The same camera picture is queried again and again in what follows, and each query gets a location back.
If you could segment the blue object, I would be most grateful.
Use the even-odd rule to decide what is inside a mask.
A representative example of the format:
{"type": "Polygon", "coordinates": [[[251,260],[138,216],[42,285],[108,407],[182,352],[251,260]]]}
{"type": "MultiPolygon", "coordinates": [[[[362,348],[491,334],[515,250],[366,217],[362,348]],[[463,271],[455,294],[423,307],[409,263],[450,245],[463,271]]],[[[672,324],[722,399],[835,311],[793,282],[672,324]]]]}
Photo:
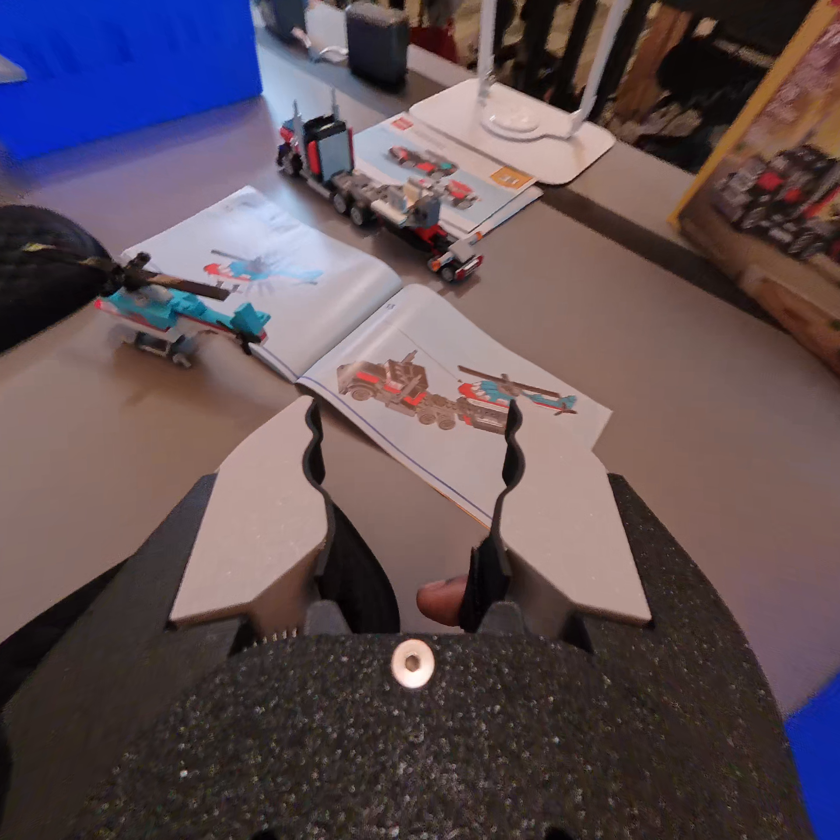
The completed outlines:
{"type": "Polygon", "coordinates": [[[815,836],[838,839],[839,675],[790,714],[784,726],[815,836]]]}

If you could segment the red black brick truck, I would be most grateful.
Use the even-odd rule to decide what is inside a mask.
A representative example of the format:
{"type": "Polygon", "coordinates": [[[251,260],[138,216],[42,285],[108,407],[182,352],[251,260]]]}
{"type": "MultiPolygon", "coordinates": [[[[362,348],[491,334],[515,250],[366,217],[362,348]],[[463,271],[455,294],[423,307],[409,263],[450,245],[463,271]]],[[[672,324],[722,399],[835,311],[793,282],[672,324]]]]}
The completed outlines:
{"type": "Polygon", "coordinates": [[[331,95],[330,113],[308,120],[293,101],[292,115],[279,129],[279,170],[300,177],[357,228],[378,227],[414,247],[444,283],[471,278],[483,262],[476,248],[482,234],[458,238],[441,224],[447,185],[420,175],[386,184],[359,170],[352,129],[340,116],[335,90],[331,95]]]}

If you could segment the yellow cardboard toy box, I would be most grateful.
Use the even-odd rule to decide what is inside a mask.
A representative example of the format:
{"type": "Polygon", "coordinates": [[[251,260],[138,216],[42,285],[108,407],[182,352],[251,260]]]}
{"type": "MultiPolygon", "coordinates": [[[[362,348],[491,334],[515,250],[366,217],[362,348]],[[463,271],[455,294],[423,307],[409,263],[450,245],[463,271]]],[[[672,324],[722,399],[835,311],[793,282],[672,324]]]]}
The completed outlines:
{"type": "Polygon", "coordinates": [[[839,2],[815,3],[671,222],[839,374],[839,2]]]}

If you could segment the closed instruction booklet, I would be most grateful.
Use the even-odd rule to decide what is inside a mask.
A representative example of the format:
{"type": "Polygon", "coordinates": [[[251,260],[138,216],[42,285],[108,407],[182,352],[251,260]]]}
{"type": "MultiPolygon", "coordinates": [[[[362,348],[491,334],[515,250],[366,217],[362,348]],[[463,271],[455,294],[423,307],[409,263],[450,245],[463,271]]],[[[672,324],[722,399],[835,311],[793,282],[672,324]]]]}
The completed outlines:
{"type": "Polygon", "coordinates": [[[488,235],[542,190],[535,179],[451,140],[407,112],[353,133],[356,167],[383,183],[418,178],[439,193],[441,225],[458,237],[488,235]]]}

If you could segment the open instruction booklet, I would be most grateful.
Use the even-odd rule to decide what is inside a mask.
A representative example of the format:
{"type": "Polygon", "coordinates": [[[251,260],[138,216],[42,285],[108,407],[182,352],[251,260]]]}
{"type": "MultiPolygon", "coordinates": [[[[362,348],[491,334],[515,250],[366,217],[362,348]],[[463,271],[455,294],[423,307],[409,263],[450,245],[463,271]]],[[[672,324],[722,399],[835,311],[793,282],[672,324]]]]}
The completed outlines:
{"type": "Polygon", "coordinates": [[[481,331],[442,294],[307,226],[246,186],[124,250],[149,270],[266,312],[255,356],[331,404],[476,520],[501,492],[508,407],[593,448],[612,412],[481,331]]]}

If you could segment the teal brick helicopter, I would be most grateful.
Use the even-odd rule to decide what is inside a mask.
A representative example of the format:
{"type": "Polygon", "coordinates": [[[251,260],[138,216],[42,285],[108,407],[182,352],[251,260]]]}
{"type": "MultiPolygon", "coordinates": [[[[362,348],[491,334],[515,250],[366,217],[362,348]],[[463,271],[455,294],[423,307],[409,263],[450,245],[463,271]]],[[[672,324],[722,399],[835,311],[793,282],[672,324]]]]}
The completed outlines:
{"type": "Polygon", "coordinates": [[[93,305],[130,329],[131,335],[125,334],[122,341],[183,368],[192,366],[196,339],[202,334],[225,335],[247,355],[251,355],[252,345],[260,346],[267,339],[270,315],[250,302],[243,302],[226,314],[210,306],[206,302],[210,298],[157,286],[135,285],[132,274],[136,270],[167,275],[149,269],[151,255],[145,251],[119,262],[112,257],[79,259],[68,250],[53,245],[29,244],[24,250],[64,264],[74,261],[79,267],[100,272],[103,276],[101,294],[93,305]]]}

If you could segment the white stand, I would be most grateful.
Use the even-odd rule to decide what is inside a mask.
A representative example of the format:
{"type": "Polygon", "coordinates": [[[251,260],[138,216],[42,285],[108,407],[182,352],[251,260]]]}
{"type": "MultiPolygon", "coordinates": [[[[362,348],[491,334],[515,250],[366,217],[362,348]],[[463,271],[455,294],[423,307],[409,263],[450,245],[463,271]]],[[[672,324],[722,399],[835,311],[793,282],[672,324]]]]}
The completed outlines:
{"type": "Polygon", "coordinates": [[[544,185],[565,185],[615,143],[588,121],[616,34],[630,3],[614,2],[606,18],[580,107],[556,108],[498,82],[494,76],[496,1],[480,7],[477,76],[414,104],[419,122],[544,185]]]}

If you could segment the small dark case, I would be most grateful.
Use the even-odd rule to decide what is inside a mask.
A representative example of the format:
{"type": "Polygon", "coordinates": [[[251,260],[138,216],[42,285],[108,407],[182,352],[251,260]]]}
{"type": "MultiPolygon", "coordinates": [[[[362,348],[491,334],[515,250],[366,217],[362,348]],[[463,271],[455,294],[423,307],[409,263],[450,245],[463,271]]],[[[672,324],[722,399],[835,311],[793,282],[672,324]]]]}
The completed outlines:
{"type": "Polygon", "coordinates": [[[265,27],[284,42],[297,39],[296,31],[307,33],[307,1],[258,1],[265,27]]]}

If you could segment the blue plastic bin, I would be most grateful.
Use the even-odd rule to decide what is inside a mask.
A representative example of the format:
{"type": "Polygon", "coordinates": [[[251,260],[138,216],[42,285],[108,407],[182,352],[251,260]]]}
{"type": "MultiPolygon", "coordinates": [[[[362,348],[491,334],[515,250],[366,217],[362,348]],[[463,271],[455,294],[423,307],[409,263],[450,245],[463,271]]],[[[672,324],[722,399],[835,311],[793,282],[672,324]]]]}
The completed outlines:
{"type": "Polygon", "coordinates": [[[16,161],[255,98],[248,1],[2,1],[2,151],[16,161]]]}

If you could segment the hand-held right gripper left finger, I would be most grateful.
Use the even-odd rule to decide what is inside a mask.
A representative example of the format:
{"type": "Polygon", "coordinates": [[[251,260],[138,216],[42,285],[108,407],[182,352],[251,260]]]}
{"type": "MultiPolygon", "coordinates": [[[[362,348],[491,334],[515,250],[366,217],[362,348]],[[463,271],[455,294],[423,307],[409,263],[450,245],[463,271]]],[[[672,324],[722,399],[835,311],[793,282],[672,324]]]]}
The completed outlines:
{"type": "Polygon", "coordinates": [[[316,599],[313,567],[329,536],[317,404],[300,396],[223,461],[188,555],[170,621],[244,617],[259,636],[299,629],[316,599]]]}

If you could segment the black rotor blade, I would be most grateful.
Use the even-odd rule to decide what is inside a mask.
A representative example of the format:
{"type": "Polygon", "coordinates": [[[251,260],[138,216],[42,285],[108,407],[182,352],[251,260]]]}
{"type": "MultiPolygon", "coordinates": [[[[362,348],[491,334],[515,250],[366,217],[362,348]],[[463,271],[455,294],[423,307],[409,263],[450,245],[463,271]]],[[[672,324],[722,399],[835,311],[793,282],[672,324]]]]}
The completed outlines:
{"type": "Polygon", "coordinates": [[[132,277],[132,282],[138,287],[157,286],[170,291],[181,291],[198,297],[211,298],[217,301],[226,300],[232,293],[231,290],[225,287],[211,286],[202,282],[168,276],[145,269],[138,269],[134,271],[132,277]]]}

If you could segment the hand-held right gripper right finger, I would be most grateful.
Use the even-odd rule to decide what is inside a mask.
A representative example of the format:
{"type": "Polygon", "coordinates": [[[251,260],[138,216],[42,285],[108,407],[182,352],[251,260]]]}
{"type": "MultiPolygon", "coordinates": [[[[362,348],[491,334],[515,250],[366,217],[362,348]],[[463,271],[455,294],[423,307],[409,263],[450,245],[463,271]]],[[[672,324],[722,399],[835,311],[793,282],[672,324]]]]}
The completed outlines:
{"type": "Polygon", "coordinates": [[[584,616],[647,627],[653,615],[606,468],[570,427],[526,397],[509,408],[503,488],[471,552],[458,626],[489,629],[512,604],[536,636],[584,616]]]}

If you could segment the dark grey case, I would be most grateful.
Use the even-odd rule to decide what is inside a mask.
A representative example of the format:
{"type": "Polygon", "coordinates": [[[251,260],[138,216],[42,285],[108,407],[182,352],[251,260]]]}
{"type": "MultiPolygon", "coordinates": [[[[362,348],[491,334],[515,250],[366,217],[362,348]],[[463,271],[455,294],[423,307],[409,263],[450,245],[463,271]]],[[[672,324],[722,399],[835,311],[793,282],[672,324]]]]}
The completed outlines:
{"type": "Polygon", "coordinates": [[[405,84],[410,25],[402,6],[353,2],[344,23],[350,72],[379,88],[405,84]]]}

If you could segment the person's right hand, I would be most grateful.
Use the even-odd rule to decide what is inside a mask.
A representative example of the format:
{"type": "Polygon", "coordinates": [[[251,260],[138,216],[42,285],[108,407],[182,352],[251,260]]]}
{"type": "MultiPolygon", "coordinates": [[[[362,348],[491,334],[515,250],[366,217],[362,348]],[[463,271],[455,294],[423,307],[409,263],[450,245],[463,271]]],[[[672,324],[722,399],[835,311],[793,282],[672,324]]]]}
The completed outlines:
{"type": "Polygon", "coordinates": [[[460,609],[465,598],[468,576],[426,583],[416,592],[416,606],[430,620],[448,627],[460,626],[460,609]]]}

